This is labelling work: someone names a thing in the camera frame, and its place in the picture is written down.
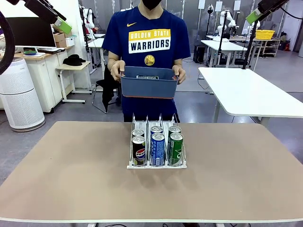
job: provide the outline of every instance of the person's left hand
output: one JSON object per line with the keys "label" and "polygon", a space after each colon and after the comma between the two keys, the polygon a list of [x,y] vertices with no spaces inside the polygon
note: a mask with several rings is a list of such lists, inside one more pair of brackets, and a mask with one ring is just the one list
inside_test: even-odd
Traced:
{"label": "person's left hand", "polygon": [[175,76],[178,76],[179,77],[179,81],[178,81],[178,84],[182,84],[183,81],[186,79],[186,72],[184,69],[182,69],[182,66],[181,65],[174,65],[172,67],[172,70],[174,70],[175,72]]}

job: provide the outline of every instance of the black face mask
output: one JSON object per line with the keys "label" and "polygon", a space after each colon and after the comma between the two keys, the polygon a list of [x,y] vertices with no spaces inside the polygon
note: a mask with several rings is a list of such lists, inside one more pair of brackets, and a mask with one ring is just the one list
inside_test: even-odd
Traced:
{"label": "black face mask", "polygon": [[161,0],[142,0],[142,1],[143,4],[146,6],[146,8],[148,8],[149,10],[156,8],[156,6],[158,6],[159,3],[161,2]]}

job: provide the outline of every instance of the navy blue t-shirt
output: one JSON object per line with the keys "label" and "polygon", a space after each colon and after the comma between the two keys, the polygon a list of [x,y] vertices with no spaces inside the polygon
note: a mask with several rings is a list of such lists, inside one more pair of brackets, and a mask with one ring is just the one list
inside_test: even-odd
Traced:
{"label": "navy blue t-shirt", "polygon": [[[103,49],[122,57],[126,66],[171,69],[174,60],[190,57],[184,20],[164,10],[149,20],[138,7],[115,13],[108,25]],[[177,112],[173,99],[122,97],[123,114],[157,119]]]}

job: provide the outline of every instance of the shirt sleeve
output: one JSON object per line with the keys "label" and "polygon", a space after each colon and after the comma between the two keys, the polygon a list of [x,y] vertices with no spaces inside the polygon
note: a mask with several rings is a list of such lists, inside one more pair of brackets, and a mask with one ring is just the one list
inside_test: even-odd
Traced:
{"label": "shirt sleeve", "polygon": [[112,53],[118,55],[121,57],[122,55],[122,48],[121,43],[119,39],[119,29],[118,29],[118,23],[116,18],[116,13],[112,16],[110,19],[105,39],[102,44],[102,48],[108,51],[111,51]]}
{"label": "shirt sleeve", "polygon": [[187,27],[184,20],[181,20],[178,25],[177,43],[175,49],[174,60],[190,57],[189,39]]}

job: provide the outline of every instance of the gray plastic bin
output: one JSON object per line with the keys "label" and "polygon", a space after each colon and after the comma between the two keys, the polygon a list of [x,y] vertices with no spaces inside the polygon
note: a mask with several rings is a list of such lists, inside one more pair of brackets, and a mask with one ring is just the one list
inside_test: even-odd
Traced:
{"label": "gray plastic bin", "polygon": [[[158,76],[159,79],[140,79],[138,75]],[[125,76],[121,77],[122,94],[125,97],[172,99],[178,84],[174,76],[170,69],[126,66]]]}

